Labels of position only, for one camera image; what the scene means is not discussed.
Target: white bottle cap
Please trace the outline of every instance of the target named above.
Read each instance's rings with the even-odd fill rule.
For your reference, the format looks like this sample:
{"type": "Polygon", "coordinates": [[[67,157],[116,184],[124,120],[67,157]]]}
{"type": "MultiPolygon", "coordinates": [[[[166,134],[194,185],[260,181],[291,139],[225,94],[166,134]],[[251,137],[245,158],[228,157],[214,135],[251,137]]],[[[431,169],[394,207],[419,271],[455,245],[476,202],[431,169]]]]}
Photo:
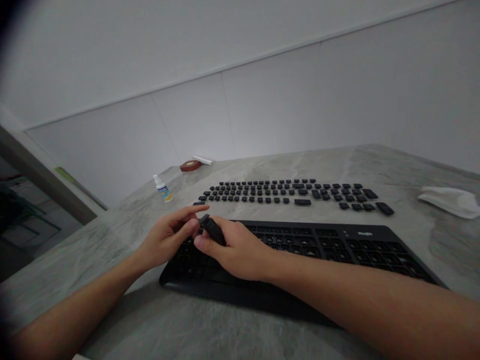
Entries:
{"type": "Polygon", "coordinates": [[[165,184],[164,182],[162,181],[162,179],[159,178],[159,176],[157,174],[153,175],[153,180],[155,180],[155,185],[158,186],[158,187],[164,187],[165,184]]]}

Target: black keyboard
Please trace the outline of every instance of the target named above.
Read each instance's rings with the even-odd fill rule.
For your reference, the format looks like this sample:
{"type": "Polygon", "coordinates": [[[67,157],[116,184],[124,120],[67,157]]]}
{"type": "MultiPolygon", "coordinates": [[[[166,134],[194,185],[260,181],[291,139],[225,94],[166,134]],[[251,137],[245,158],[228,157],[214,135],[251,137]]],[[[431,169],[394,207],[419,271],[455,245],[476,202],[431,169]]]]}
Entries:
{"type": "MultiPolygon", "coordinates": [[[[395,272],[447,288],[387,226],[240,221],[278,251],[395,272]]],[[[159,279],[166,289],[298,320],[338,327],[333,321],[271,284],[239,279],[189,237],[159,279]]]]}

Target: finger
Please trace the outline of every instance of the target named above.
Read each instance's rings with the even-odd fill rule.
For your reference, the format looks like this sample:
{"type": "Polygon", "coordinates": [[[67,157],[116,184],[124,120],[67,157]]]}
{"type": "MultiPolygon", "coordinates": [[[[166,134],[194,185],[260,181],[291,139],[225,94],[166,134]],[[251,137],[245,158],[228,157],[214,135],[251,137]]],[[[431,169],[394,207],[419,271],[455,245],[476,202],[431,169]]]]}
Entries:
{"type": "Polygon", "coordinates": [[[228,251],[225,246],[220,245],[205,235],[197,236],[193,243],[198,250],[217,261],[220,261],[225,252],[228,251]]]}
{"type": "Polygon", "coordinates": [[[181,228],[178,230],[171,239],[175,243],[184,242],[189,236],[194,236],[198,233],[200,229],[200,224],[197,220],[191,219],[187,221],[181,228]]]}

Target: bottle label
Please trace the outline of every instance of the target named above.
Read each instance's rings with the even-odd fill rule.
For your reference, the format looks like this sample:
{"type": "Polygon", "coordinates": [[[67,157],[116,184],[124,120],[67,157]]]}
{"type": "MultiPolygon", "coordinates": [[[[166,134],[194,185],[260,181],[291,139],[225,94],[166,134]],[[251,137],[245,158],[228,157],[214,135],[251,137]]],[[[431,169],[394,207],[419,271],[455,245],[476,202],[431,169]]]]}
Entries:
{"type": "Polygon", "coordinates": [[[163,200],[165,201],[172,200],[172,194],[170,193],[169,189],[166,186],[159,188],[158,192],[160,193],[163,200]]]}

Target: gray marble surface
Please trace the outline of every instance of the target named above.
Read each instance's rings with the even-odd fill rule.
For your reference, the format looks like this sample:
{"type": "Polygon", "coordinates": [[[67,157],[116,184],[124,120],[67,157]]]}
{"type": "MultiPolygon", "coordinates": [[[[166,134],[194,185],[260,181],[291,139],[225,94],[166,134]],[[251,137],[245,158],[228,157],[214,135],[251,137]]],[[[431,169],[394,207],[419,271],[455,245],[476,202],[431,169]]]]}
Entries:
{"type": "MultiPolygon", "coordinates": [[[[216,162],[160,176],[173,193],[164,203],[153,181],[83,227],[1,285],[13,331],[32,321],[136,249],[162,215],[191,205],[220,181],[316,178],[362,183],[395,211],[391,217],[342,211],[334,201],[213,202],[208,211],[238,220],[389,226],[455,292],[480,301],[480,218],[465,220],[417,200],[423,186],[480,195],[480,175],[380,145],[216,162]]],[[[146,273],[92,334],[92,359],[372,359],[380,356],[344,331],[162,289],[163,268],[146,273]]]]}

